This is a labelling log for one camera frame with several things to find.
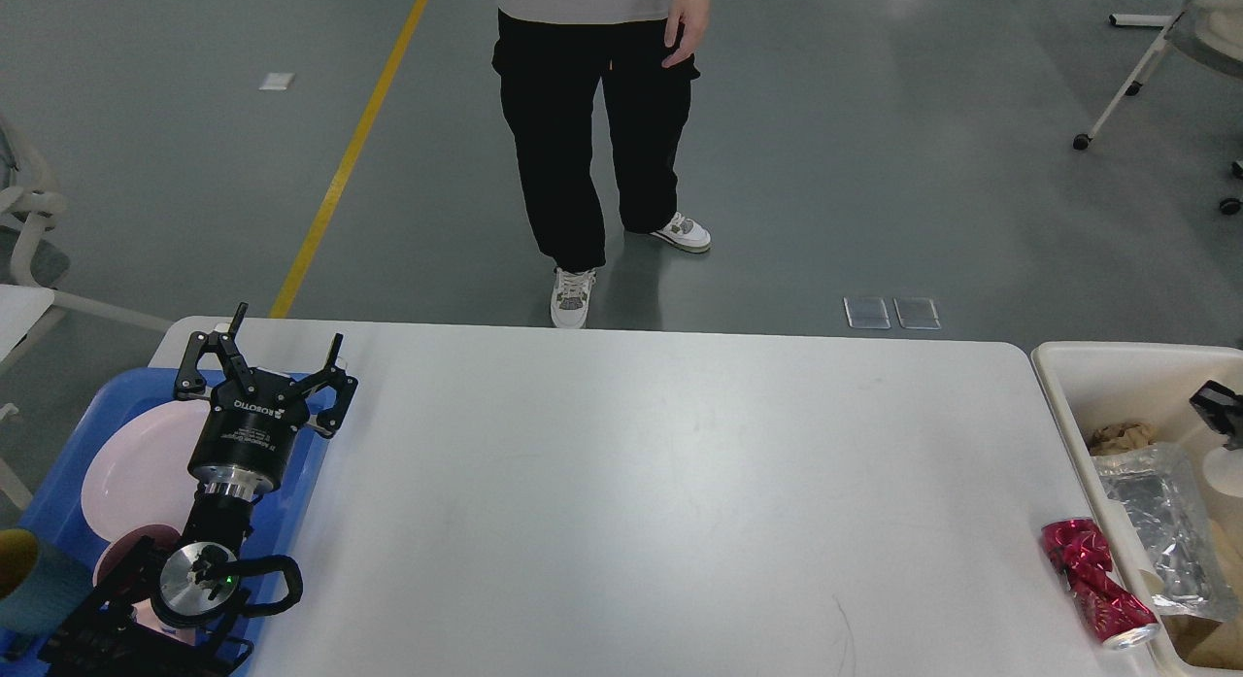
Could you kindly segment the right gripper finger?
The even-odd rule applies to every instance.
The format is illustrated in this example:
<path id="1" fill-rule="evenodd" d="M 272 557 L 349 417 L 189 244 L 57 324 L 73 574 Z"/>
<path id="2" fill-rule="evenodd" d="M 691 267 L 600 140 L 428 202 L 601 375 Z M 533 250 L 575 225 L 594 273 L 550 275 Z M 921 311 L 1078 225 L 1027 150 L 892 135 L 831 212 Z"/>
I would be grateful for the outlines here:
<path id="1" fill-rule="evenodd" d="M 1242 395 L 1213 380 L 1190 398 L 1191 407 L 1214 434 L 1224 435 L 1227 451 L 1242 450 Z"/>

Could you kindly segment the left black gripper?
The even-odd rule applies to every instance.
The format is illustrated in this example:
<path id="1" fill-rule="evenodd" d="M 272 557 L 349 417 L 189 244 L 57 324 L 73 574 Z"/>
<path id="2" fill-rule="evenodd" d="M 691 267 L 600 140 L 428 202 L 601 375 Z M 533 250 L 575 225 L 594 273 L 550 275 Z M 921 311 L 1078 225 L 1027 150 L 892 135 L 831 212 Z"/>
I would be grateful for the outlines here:
<path id="1" fill-rule="evenodd" d="M 191 332 L 178 366 L 173 398 L 206 401 L 209 412 L 186 473 L 199 483 L 200 494 L 225 494 L 254 503 L 283 484 L 300 429 L 334 438 L 351 410 L 358 380 L 338 364 L 346 335 L 336 333 L 324 366 L 296 380 L 288 373 L 260 373 L 254 385 L 252 368 L 236 345 L 237 330 L 249 312 L 240 302 L 225 330 Z M 204 355 L 220 361 L 222 383 L 208 389 L 199 363 Z M 329 406 L 311 412 L 308 399 L 333 394 Z"/>

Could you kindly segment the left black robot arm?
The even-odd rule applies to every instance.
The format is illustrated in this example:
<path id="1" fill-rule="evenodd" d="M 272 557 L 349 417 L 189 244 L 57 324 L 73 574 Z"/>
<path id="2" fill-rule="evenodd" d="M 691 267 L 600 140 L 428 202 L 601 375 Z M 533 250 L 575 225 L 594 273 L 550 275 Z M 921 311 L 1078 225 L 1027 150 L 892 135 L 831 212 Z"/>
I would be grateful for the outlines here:
<path id="1" fill-rule="evenodd" d="M 175 371 L 177 402 L 203 402 L 191 451 L 194 482 L 181 535 L 140 535 L 99 585 L 50 634 L 39 660 L 50 676 L 230 676 L 254 643 L 235 631 L 270 619 L 305 593 L 293 558 L 254 540 L 254 511 L 280 494 L 305 432 L 333 438 L 358 380 L 342 366 L 341 333 L 305 376 L 252 366 L 237 348 L 240 304 L 222 330 L 191 332 Z"/>

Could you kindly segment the person's bare hand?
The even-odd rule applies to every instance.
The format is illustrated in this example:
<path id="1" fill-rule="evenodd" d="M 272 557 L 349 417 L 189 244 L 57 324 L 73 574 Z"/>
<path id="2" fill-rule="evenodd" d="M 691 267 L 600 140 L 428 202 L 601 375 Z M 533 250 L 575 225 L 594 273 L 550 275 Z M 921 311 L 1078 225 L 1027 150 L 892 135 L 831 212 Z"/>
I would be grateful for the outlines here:
<path id="1" fill-rule="evenodd" d="M 665 31 L 664 45 L 669 53 L 661 62 L 663 70 L 694 57 L 710 25 L 712 0 L 671 0 Z"/>

